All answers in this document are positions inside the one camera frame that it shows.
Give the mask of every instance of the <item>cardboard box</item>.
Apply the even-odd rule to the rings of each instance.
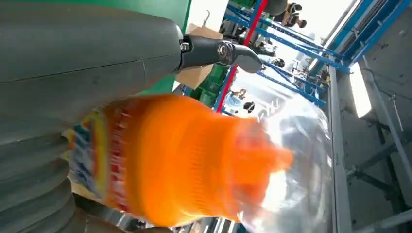
[[[186,30],[187,34],[204,36],[213,39],[222,39],[223,35],[206,27],[198,27],[195,24],[190,24]],[[183,70],[176,75],[176,81],[196,89],[208,74],[212,71],[213,65],[208,65],[196,69]]]

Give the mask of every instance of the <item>bottle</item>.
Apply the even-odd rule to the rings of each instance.
[[[256,120],[177,95],[115,101],[67,137],[74,192],[163,227],[239,220],[262,204],[270,174],[293,161]]]

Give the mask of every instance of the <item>bolt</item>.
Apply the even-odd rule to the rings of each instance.
[[[190,45],[187,42],[183,42],[182,44],[180,44],[180,50],[182,52],[188,51],[190,49]]]
[[[224,44],[220,44],[218,46],[218,54],[222,57],[225,57],[227,55],[227,47]]]

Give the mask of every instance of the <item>machinery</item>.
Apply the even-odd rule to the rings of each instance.
[[[248,47],[125,10],[2,2],[0,21],[0,232],[122,232],[76,210],[61,132],[167,74],[262,65]]]

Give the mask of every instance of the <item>bottle label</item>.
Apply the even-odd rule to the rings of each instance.
[[[110,126],[104,113],[95,111],[68,137],[70,179],[87,190],[87,194],[78,194],[103,204],[115,203],[116,208],[127,212],[123,133],[130,117],[128,107],[114,111]]]
[[[105,202],[108,191],[108,131],[104,115],[95,111],[68,132],[70,180],[88,193],[80,194]]]

